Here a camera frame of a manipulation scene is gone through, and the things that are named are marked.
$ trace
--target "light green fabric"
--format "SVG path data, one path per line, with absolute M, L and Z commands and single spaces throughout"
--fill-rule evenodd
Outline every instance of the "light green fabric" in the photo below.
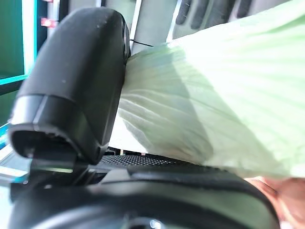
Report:
M 151 154 L 305 177 L 305 1 L 133 56 L 119 116 Z

